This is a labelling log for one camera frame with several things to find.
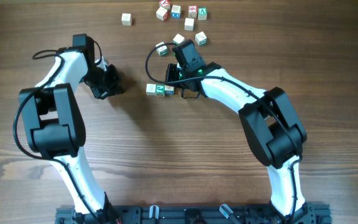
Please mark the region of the blue edged picture block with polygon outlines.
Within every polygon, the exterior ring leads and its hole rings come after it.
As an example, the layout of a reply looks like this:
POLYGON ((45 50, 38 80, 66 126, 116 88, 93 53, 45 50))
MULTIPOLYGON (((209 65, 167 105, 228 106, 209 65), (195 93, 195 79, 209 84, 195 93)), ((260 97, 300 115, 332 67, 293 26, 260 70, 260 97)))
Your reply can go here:
POLYGON ((165 90, 166 95, 174 95, 175 94, 175 88, 173 86, 165 85, 164 90, 165 90))

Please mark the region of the yellow edged wooden block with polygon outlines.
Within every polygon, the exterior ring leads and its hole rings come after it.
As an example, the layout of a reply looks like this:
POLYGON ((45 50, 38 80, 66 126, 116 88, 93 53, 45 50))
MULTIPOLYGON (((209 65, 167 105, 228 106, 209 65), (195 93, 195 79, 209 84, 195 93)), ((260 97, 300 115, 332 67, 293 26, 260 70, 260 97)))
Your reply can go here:
POLYGON ((146 86, 146 94, 150 96, 156 95, 156 84, 148 83, 146 86))

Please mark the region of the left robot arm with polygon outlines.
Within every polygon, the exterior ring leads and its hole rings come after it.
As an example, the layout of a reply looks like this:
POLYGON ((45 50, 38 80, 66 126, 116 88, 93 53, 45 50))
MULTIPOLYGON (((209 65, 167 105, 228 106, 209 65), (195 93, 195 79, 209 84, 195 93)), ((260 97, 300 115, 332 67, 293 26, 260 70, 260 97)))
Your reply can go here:
POLYGON ((41 82, 19 93, 12 125, 17 147, 33 159, 49 161, 74 201, 71 208, 57 209, 55 223, 122 223, 85 156, 86 128, 75 98, 80 83, 99 100, 124 93, 116 67, 95 57, 98 48, 90 36, 77 34, 70 47, 37 52, 34 60, 53 57, 55 63, 41 82))

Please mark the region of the green letter J block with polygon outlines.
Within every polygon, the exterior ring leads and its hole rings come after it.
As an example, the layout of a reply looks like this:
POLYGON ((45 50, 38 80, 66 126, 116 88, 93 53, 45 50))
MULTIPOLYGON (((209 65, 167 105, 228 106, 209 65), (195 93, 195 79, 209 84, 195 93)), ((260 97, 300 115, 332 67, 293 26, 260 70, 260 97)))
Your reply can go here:
POLYGON ((165 96, 165 85, 156 85, 155 95, 156 96, 165 96))

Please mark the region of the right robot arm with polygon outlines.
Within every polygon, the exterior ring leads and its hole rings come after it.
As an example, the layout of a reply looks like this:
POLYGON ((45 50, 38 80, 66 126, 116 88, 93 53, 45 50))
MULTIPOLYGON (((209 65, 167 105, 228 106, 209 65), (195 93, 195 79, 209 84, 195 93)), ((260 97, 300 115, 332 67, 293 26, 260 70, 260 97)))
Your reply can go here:
POLYGON ((205 63, 192 40, 172 50, 178 63, 168 67, 166 81, 219 101, 239 115, 250 150, 267 167, 271 204, 287 222, 294 222, 305 203, 299 163, 307 135, 287 94, 279 87, 269 91, 253 88, 220 65, 205 63))

